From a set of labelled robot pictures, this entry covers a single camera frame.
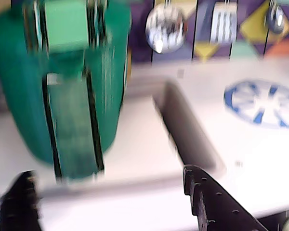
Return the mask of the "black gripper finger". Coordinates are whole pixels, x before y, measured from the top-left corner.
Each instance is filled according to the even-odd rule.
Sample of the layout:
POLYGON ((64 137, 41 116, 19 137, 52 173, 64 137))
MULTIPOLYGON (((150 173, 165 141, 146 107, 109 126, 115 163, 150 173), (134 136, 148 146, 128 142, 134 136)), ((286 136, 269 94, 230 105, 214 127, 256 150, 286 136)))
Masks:
POLYGON ((183 168, 184 193, 200 231, 265 231, 267 228, 206 171, 195 165, 183 168))
POLYGON ((36 175, 19 174, 4 194, 0 205, 0 231, 40 231, 36 175))

